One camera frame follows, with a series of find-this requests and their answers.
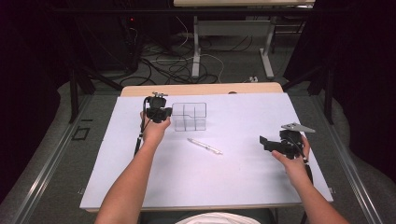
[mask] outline black curtain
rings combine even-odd
[[[2,202],[52,123],[68,75],[36,1],[2,1],[0,27]]]
[[[318,0],[316,9],[350,7],[345,15],[310,16],[285,72],[296,80],[332,58],[333,97],[350,126],[350,149],[396,182],[396,3]],[[325,80],[318,73],[307,78]]]

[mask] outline white desk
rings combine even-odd
[[[279,7],[313,5],[315,0],[175,0],[175,7]],[[262,64],[268,79],[274,78],[268,58],[269,48],[276,27],[276,17],[270,21],[198,21],[194,17],[193,77],[199,76],[201,49],[199,35],[255,35],[265,36],[264,48],[260,49]]]
[[[251,85],[248,91],[265,87],[263,83],[242,86],[246,89],[247,85]],[[239,84],[224,86],[223,89],[228,90],[241,87]],[[210,85],[182,87],[207,92],[211,89]],[[162,87],[140,89],[161,91]],[[133,158],[144,97],[119,97],[80,208],[97,211],[115,179]],[[205,102],[206,131],[175,132],[172,125],[166,130],[154,157],[142,211],[301,204],[283,166],[270,152],[264,151],[259,142],[260,135],[279,141],[281,125],[299,122],[286,93],[170,95],[166,100],[167,106]],[[224,154],[215,155],[193,145],[187,141],[188,137],[216,147]],[[314,153],[310,154],[310,164],[316,188],[331,202],[332,195]]]

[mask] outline person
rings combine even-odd
[[[166,128],[170,125],[170,119],[155,123],[145,117],[146,128],[143,132],[143,144],[137,151],[132,161],[127,165],[108,191],[101,205],[95,223],[137,223],[142,207],[146,188],[149,181],[149,172],[155,151],[164,137]],[[309,142],[302,137],[304,154],[308,157]],[[318,192],[309,179],[303,158],[290,160],[273,150],[272,156],[280,161],[287,172],[290,183],[296,188],[308,217],[309,223],[348,223]],[[260,223],[250,217],[228,213],[208,213],[197,217],[189,217],[178,223],[198,223],[194,219],[213,220],[216,218],[233,219],[239,222],[221,223]]]

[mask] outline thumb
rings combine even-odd
[[[282,164],[285,164],[285,160],[288,160],[288,158],[284,157],[283,154],[281,154],[280,152],[273,150],[271,152],[272,156],[277,159],[278,161],[280,161]]]

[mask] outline white shirt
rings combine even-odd
[[[260,222],[250,217],[230,213],[205,213],[188,217],[176,224],[260,224]]]

